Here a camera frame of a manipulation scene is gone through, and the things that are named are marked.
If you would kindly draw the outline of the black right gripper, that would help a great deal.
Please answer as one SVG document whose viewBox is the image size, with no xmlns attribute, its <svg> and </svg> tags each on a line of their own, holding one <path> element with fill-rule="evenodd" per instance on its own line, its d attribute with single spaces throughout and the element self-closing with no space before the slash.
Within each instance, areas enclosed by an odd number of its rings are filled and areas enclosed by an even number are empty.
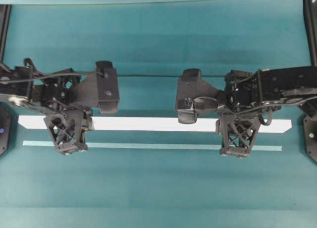
<svg viewBox="0 0 317 228">
<path fill-rule="evenodd" d="M 220 90 L 215 132 L 222 136 L 222 156 L 250 156 L 261 123 L 254 114 L 260 113 L 260 71 L 232 70 L 225 76 Z"/>
</svg>

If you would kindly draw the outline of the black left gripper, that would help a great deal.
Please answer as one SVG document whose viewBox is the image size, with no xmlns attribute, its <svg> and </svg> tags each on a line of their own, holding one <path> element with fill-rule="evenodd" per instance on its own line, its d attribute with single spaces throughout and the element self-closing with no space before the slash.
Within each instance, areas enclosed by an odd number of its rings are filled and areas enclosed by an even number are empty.
<svg viewBox="0 0 317 228">
<path fill-rule="evenodd" d="M 94 130 L 92 108 L 98 108 L 96 70 L 79 73 L 69 68 L 41 74 L 41 81 L 41 111 L 64 111 L 44 118 L 55 150 L 63 155 L 87 151 L 85 132 Z"/>
</svg>

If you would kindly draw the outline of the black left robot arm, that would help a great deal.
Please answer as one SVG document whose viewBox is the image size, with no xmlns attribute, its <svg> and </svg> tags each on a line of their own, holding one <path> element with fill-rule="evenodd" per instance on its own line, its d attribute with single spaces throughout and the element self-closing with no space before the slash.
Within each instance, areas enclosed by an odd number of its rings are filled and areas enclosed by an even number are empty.
<svg viewBox="0 0 317 228">
<path fill-rule="evenodd" d="M 63 155 L 85 152 L 85 132 L 93 130 L 92 107 L 76 100 L 75 88 L 83 85 L 80 73 L 65 69 L 45 74 L 30 58 L 10 69 L 0 64 L 0 100 L 43 114 L 55 150 Z"/>
</svg>

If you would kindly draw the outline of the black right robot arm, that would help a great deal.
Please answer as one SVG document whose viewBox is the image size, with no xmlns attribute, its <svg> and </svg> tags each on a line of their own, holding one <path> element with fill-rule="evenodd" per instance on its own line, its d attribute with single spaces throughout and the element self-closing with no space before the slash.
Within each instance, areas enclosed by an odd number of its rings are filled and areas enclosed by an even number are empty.
<svg viewBox="0 0 317 228">
<path fill-rule="evenodd" d="M 264 69 L 255 73 L 231 71 L 218 96 L 216 130 L 222 135 L 222 156 L 250 156 L 261 126 L 269 126 L 272 114 L 298 107 L 317 121 L 317 69 L 303 66 Z"/>
</svg>

